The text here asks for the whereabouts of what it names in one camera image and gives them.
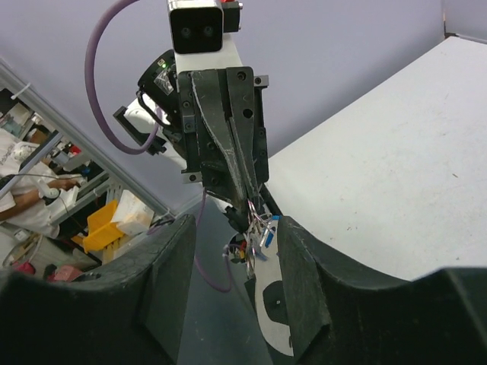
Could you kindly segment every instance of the white table surface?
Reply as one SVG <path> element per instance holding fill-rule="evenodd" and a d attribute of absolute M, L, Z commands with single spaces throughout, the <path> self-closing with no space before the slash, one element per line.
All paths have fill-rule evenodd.
<path fill-rule="evenodd" d="M 269 163 L 283 213 L 372 268 L 487 266 L 487 45 L 445 40 Z"/>

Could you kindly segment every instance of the blue connector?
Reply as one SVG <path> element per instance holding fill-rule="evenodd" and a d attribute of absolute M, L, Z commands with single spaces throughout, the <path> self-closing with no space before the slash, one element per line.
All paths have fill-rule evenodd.
<path fill-rule="evenodd" d="M 267 240 L 265 244 L 266 248 L 269 248 L 269 246 L 271 245 L 272 239 L 274 238 L 274 233 L 275 233 L 275 227 L 272 227 L 271 231 L 269 232 L 269 235 L 267 236 Z"/>

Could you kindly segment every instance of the person's arm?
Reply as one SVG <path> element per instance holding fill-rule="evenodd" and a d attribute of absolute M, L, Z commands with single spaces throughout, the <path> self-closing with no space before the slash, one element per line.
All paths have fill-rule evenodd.
<path fill-rule="evenodd" d="M 48 183 L 48 187 L 55 189 L 70 190 L 72 187 L 76 186 L 78 183 L 75 179 L 57 179 Z M 15 205 L 4 211 L 0 211 L 0 221 L 6 221 L 16 215 L 26 211 L 30 207 L 40 202 L 39 190 L 35 189 L 30 192 L 26 192 L 22 195 L 16 195 L 13 197 Z"/>
<path fill-rule="evenodd" d="M 28 208 L 34 206 L 40 201 L 39 190 L 35 189 L 22 195 L 14 196 L 15 206 L 0 211 L 0 221 L 6 221 L 16 215 L 26 211 Z"/>

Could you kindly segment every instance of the gray floor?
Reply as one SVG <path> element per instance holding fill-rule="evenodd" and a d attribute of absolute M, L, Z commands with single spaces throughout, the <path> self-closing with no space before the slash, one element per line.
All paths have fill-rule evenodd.
<path fill-rule="evenodd" d="M 223 214 L 208 202 L 196 252 L 208 274 L 222 285 L 227 277 L 221 254 L 233 235 Z M 228 294 L 213 290 L 193 269 L 178 365 L 272 365 L 245 292 L 245 267 L 231 268 L 237 287 Z"/>

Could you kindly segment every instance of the yellow container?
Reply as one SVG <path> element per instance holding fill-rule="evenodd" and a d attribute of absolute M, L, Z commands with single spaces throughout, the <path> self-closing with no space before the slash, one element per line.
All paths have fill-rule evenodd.
<path fill-rule="evenodd" d="M 110 223 L 118 203 L 111 201 L 88 217 L 88 236 L 83 239 L 84 251 L 100 251 L 124 235 Z"/>

